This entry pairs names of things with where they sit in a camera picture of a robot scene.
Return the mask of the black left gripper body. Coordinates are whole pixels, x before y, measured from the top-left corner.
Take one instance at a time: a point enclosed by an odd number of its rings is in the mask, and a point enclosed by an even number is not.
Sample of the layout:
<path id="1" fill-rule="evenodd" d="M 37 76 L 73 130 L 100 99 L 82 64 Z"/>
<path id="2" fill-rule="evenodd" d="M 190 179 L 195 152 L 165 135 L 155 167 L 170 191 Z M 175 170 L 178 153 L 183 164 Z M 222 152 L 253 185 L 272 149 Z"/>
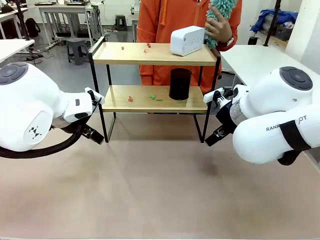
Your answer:
<path id="1" fill-rule="evenodd" d="M 77 136 L 84 136 L 90 138 L 92 136 L 92 129 L 87 124 L 80 124 L 75 129 L 75 134 Z"/>

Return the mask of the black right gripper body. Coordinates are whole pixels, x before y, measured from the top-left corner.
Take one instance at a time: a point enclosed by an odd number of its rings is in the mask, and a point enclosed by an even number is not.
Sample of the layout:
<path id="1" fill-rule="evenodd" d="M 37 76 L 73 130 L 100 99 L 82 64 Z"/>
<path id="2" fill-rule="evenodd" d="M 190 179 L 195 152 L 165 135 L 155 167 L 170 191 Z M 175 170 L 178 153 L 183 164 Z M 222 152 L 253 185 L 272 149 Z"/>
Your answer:
<path id="1" fill-rule="evenodd" d="M 232 101 L 226 98 L 218 98 L 217 103 L 219 111 L 216 114 L 216 118 L 220 121 L 221 126 L 217 129 L 218 132 L 234 132 L 237 125 L 233 122 L 230 115 L 230 108 Z"/>

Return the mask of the person's left hand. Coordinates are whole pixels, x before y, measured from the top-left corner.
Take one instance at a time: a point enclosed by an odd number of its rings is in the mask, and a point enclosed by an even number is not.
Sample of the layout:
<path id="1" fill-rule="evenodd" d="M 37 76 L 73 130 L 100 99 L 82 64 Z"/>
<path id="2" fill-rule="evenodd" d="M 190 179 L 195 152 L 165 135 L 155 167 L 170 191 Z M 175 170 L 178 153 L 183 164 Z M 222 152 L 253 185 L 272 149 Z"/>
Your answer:
<path id="1" fill-rule="evenodd" d="M 204 25 L 205 34 L 217 42 L 225 44 L 233 37 L 230 24 L 215 6 L 209 5 L 209 9 L 215 14 L 217 20 L 211 17 L 207 18 Z"/>

